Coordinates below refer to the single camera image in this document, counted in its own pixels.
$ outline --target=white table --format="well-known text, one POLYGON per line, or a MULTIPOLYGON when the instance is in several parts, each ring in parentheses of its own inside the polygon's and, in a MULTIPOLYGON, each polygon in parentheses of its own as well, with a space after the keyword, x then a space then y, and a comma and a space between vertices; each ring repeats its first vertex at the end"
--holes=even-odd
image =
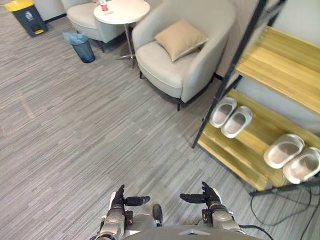
POLYGON ((102 11, 101 6, 94 9, 94 16, 102 23, 123 24, 130 54, 117 59, 130 59, 131 69, 134 68, 135 54, 130 42, 129 24, 140 21, 149 11, 150 5, 144 0, 111 0, 107 1, 108 11, 102 11))

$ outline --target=white slipper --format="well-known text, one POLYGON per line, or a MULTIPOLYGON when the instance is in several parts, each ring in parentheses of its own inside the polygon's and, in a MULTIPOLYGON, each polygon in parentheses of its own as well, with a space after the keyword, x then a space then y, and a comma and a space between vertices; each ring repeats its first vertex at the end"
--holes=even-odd
POLYGON ((214 108, 209 123, 215 128, 221 128, 228 120, 237 106, 237 101, 232 97, 224 97, 214 108))
POLYGON ((320 149, 306 147, 301 154, 282 169, 283 175, 293 184, 307 181, 320 171, 320 149))
POLYGON ((247 106, 240 106, 221 128, 229 139, 235 138, 252 120, 252 112, 247 106))
POLYGON ((304 140, 295 134, 279 137, 263 154, 264 161, 274 169, 282 168, 297 156, 305 146, 304 140))

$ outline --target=gray carpet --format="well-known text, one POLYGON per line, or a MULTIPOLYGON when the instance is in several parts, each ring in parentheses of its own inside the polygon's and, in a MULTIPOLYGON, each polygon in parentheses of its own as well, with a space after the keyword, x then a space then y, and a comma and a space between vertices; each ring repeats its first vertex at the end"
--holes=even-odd
MULTIPOLYGON (((126 196, 160 203, 165 225, 181 225, 197 223, 204 206, 179 193, 200 193, 207 181, 238 223, 263 226, 250 211, 252 188, 199 146, 191 149, 218 82, 177 112, 170 97, 139 79, 137 66, 115 60, 127 52, 125 41, 105 53, 92 42, 96 60, 84 64, 63 39, 66 31, 73 28, 62 18, 30 38, 11 14, 1 18, 1 240, 88 240, 121 184, 126 196)), ((285 195, 309 199, 304 189, 285 195)), ((270 195, 257 197, 254 208, 272 223, 305 206, 270 195)), ((313 210, 263 227, 275 240, 299 240, 313 210)), ((304 239, 318 240, 319 232, 318 211, 304 239)))

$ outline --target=armchair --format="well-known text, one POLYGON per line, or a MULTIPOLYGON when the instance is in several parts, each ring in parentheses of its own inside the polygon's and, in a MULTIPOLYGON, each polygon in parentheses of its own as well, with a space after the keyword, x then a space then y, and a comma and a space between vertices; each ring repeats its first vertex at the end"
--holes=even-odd
POLYGON ((103 44, 111 41, 124 32, 121 25, 106 24, 98 21, 94 15, 94 9, 97 6, 92 0, 61 0, 67 18, 73 27, 81 33, 85 33, 88 38, 101 42, 103 44))
POLYGON ((186 103, 211 80, 218 67, 236 11, 228 0, 164 0, 132 32, 140 72, 158 89, 186 103), (208 36, 202 49, 172 62, 155 35, 186 19, 208 36))

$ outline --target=wooden shelf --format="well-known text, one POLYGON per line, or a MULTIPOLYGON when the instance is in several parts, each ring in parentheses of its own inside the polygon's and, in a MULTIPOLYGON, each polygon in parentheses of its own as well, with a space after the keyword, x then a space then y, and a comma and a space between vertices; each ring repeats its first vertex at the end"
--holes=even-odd
POLYGON ((240 178, 252 185, 258 191, 262 191, 267 186, 267 180, 257 171, 240 162, 238 159, 228 154, 224 149, 215 144, 206 135, 202 135, 198 143, 210 154, 215 156, 220 162, 226 165, 230 170, 240 178))
POLYGON ((320 48, 268 27, 236 70, 320 115, 320 48))
POLYGON ((251 184, 258 191, 267 183, 275 187, 285 184, 282 169, 273 169, 263 159, 264 152, 286 133, 299 135, 307 146, 320 148, 320 138, 284 116, 232 89, 228 95, 252 110, 252 122, 236 137, 225 137, 219 128, 206 124, 198 141, 200 146, 251 184))
POLYGON ((312 132, 234 89, 228 95, 236 99, 238 106, 245 105, 252 110, 252 122, 236 139, 256 152, 263 154, 277 138, 287 133, 297 134, 307 146, 320 148, 320 138, 312 132))
POLYGON ((283 176, 282 169, 273 169, 266 164, 263 155, 247 147, 237 139, 230 139, 225 137, 219 128, 206 125, 203 134, 208 137, 213 143, 221 147, 228 154, 233 156, 237 161, 247 168, 257 171, 265 179, 267 179, 273 186, 281 187, 286 179, 283 176))

